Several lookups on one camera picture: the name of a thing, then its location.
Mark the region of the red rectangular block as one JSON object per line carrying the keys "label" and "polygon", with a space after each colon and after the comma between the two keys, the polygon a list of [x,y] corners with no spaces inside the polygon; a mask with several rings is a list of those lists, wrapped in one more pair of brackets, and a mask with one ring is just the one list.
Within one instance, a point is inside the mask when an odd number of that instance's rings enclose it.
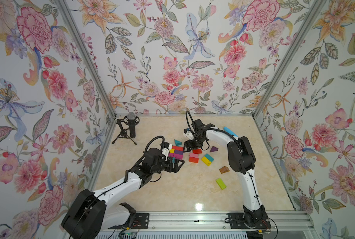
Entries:
{"label": "red rectangular block", "polygon": [[194,149],[194,150],[192,150],[192,153],[194,153],[194,154],[202,154],[202,150],[201,149]]}
{"label": "red rectangular block", "polygon": [[189,162],[192,162],[192,163],[198,163],[199,158],[190,157],[188,161],[189,161]]}
{"label": "red rectangular block", "polygon": [[180,147],[180,146],[173,146],[172,149],[174,150],[178,150],[178,151],[183,151],[183,147]]}

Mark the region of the purple triangle block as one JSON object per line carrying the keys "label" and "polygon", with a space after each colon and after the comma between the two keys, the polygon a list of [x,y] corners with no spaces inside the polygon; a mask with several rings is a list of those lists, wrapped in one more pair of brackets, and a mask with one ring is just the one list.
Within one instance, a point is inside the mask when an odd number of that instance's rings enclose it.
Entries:
{"label": "purple triangle block", "polygon": [[211,149],[210,149],[210,152],[217,152],[219,149],[215,146],[213,146]]}

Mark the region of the pink rectangular block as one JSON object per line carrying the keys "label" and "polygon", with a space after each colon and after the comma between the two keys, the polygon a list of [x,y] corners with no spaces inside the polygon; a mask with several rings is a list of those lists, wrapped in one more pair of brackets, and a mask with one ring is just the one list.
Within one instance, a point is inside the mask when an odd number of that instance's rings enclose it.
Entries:
{"label": "pink rectangular block", "polygon": [[199,158],[198,154],[195,154],[195,153],[190,153],[190,154],[189,154],[189,157],[192,157],[192,158]]}

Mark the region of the purple rectangular block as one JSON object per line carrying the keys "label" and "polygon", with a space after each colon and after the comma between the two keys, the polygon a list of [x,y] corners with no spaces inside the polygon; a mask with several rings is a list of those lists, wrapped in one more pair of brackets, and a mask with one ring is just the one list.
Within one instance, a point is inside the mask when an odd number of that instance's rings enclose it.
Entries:
{"label": "purple rectangular block", "polygon": [[183,151],[180,150],[174,150],[174,154],[178,154],[178,155],[183,155]]}

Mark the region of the teal small block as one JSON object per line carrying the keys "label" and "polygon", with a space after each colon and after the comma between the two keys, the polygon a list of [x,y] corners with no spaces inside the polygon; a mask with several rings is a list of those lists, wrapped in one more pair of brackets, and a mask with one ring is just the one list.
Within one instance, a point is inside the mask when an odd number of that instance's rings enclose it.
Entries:
{"label": "teal small block", "polygon": [[212,156],[210,156],[209,154],[206,154],[204,157],[207,158],[211,162],[214,161],[214,158]]}

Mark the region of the green rectangular block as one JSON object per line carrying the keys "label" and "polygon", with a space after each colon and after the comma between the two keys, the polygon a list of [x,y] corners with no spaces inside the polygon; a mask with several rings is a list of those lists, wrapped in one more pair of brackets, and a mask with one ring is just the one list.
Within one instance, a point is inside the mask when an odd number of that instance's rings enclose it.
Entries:
{"label": "green rectangular block", "polygon": [[220,187],[221,190],[224,190],[227,187],[221,178],[217,178],[216,183]]}

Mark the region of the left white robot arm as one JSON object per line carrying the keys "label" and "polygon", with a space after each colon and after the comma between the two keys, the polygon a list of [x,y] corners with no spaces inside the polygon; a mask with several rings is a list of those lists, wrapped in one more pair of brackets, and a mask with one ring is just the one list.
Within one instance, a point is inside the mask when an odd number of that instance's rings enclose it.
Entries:
{"label": "left white robot arm", "polygon": [[151,182],[154,174],[179,172],[184,161],[169,153],[167,148],[148,149],[120,180],[95,192],[80,192],[63,218],[62,228],[70,238],[94,239],[102,230],[131,226],[136,210],[119,201]]}

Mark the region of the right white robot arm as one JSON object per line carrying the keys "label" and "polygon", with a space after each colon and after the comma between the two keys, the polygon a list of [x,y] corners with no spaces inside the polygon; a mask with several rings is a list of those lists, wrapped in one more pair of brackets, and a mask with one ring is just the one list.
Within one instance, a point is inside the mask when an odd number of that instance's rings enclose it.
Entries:
{"label": "right white robot arm", "polygon": [[187,123],[184,143],[187,151],[202,148],[205,142],[214,141],[227,148],[228,164],[237,173],[243,188],[242,222],[248,228],[257,227],[258,223],[268,218],[260,199],[255,180],[256,157],[247,137],[239,137],[229,128],[219,129],[213,124],[203,124],[200,119]]}

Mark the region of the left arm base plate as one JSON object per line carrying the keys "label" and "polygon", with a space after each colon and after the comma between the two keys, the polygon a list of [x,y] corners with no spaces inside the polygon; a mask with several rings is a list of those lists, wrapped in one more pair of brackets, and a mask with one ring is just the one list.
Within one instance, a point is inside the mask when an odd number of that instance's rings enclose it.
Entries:
{"label": "left arm base plate", "polygon": [[115,226],[116,229],[137,229],[145,230],[148,229],[150,222],[149,213],[135,213],[130,215],[129,219],[123,224]]}

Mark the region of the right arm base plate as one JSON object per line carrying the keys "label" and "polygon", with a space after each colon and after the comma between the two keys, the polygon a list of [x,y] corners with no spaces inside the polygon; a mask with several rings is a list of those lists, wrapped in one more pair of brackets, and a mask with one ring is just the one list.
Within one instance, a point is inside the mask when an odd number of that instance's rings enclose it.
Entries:
{"label": "right arm base plate", "polygon": [[266,214],[254,217],[245,213],[228,213],[224,222],[229,224],[231,229],[268,230],[272,228]]}

